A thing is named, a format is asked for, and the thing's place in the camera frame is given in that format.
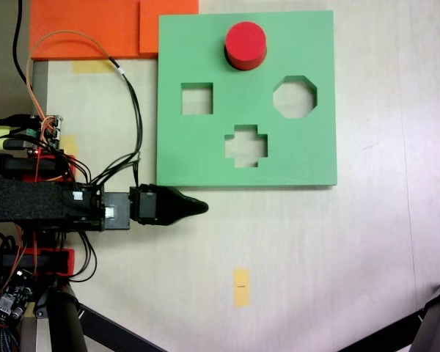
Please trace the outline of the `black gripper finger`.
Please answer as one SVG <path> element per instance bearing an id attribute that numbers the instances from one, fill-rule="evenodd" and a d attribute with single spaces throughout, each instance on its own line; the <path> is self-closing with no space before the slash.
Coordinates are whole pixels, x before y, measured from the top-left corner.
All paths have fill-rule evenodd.
<path id="1" fill-rule="evenodd" d="M 206 202 L 188 197 L 173 187 L 158 187 L 156 200 L 156 224 L 169 226 L 175 222 L 208 212 Z"/>

